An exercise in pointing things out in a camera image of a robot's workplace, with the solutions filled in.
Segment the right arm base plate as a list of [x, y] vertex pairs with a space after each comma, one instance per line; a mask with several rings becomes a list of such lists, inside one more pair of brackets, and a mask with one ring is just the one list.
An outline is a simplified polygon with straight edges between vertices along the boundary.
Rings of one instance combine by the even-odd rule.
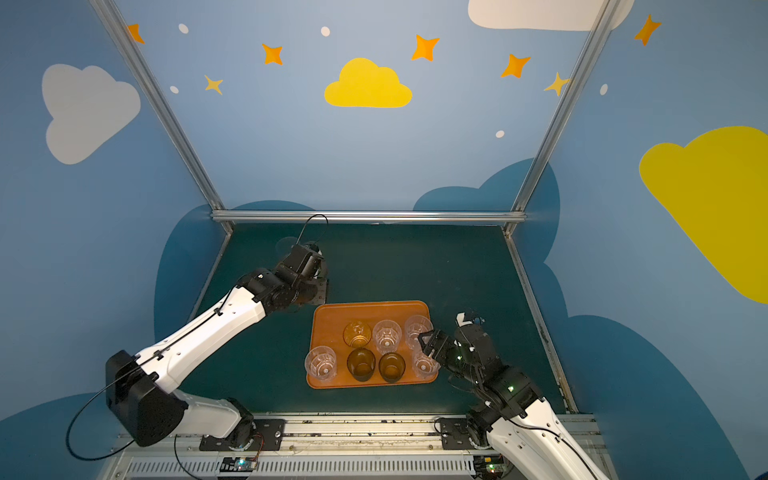
[[433, 426], [440, 437], [444, 450], [486, 450], [487, 440], [480, 435], [465, 417], [438, 417]]

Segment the small olive textured cup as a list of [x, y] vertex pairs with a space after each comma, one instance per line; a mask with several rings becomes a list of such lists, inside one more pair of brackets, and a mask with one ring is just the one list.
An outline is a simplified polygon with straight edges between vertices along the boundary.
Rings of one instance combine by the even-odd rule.
[[406, 371], [405, 359], [397, 352], [388, 352], [379, 360], [379, 374], [387, 383], [397, 383]]

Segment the orange plastic tray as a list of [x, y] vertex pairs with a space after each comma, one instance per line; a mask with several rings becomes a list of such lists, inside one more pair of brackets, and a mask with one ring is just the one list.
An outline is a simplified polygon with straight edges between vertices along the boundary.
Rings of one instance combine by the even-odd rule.
[[411, 300], [327, 304], [318, 307], [313, 317], [310, 349], [328, 347], [332, 350], [335, 354], [336, 373], [330, 379], [320, 380], [310, 374], [310, 367], [306, 366], [308, 385], [313, 389], [322, 390], [432, 383], [437, 377], [437, 372], [418, 374], [414, 368], [415, 352], [405, 344], [405, 340], [401, 341], [396, 350], [406, 362], [405, 372], [395, 383], [386, 382], [382, 378], [378, 363], [374, 367], [372, 377], [366, 382], [357, 381], [347, 367], [347, 358], [353, 351], [353, 348], [345, 342], [343, 335], [348, 324], [362, 321], [373, 329], [381, 320], [392, 320], [404, 329], [406, 321], [415, 315], [430, 319], [428, 306], [422, 301]]

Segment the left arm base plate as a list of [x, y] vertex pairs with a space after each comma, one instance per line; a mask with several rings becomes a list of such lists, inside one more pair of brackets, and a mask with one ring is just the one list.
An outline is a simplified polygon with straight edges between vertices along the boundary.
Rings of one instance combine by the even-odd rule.
[[278, 451], [281, 448], [286, 421], [282, 418], [255, 418], [241, 421], [224, 438], [204, 436], [199, 450], [204, 452]]

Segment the tall clear bluish glass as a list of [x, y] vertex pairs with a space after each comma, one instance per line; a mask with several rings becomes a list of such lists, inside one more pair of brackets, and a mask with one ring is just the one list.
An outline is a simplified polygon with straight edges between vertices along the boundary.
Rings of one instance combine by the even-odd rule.
[[275, 244], [275, 251], [278, 257], [283, 258], [289, 255], [293, 249], [293, 246], [298, 242], [297, 237], [288, 236], [283, 237]]

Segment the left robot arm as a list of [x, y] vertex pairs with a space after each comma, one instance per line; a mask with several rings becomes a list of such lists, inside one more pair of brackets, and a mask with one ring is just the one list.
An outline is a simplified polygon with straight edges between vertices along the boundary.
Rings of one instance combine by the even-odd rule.
[[285, 279], [261, 268], [241, 277], [221, 300], [165, 339], [134, 355], [121, 350], [110, 357], [108, 408], [140, 447], [171, 435], [202, 435], [224, 448], [247, 449], [256, 428], [241, 402], [188, 394], [180, 386], [217, 350], [268, 315], [324, 304], [327, 286], [323, 272]]

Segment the clear faceted glass back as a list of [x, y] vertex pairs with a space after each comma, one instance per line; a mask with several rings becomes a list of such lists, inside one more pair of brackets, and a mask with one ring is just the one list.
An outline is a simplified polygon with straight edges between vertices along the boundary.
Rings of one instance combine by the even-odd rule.
[[329, 382], [337, 376], [337, 355], [329, 346], [317, 346], [306, 355], [304, 366], [311, 381]]

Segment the clear faceted glass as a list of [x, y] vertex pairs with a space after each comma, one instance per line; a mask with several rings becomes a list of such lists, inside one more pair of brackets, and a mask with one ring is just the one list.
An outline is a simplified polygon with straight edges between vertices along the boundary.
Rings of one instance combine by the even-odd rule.
[[401, 326], [390, 319], [377, 322], [372, 335], [375, 347], [381, 355], [396, 352], [403, 337]]
[[306, 355], [304, 366], [311, 381], [329, 382], [337, 376], [337, 355], [329, 346], [317, 346]]
[[412, 353], [412, 370], [421, 380], [433, 379], [438, 375], [440, 364], [422, 352]]
[[413, 315], [404, 324], [404, 339], [411, 350], [421, 350], [418, 337], [420, 334], [433, 330], [431, 320], [423, 315]]

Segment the short yellow glass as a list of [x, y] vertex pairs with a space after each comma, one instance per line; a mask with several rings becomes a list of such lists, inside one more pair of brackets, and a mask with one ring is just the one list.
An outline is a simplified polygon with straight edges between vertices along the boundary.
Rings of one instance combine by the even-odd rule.
[[372, 328], [364, 321], [352, 321], [343, 330], [345, 344], [353, 349], [366, 347], [371, 339]]

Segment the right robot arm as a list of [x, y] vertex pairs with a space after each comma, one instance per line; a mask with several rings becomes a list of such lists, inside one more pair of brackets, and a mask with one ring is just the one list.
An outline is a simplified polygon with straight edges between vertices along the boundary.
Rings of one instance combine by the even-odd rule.
[[467, 414], [477, 445], [488, 446], [527, 479], [605, 479], [607, 475], [563, 426], [541, 389], [497, 353], [477, 324], [449, 335], [418, 335], [422, 352], [468, 381], [480, 403]]

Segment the dark olive textured cup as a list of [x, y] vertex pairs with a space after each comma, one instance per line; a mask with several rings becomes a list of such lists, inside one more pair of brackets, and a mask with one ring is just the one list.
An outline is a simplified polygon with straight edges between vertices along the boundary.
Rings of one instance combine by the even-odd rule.
[[370, 380], [376, 370], [376, 357], [367, 348], [356, 348], [347, 357], [347, 368], [358, 382]]

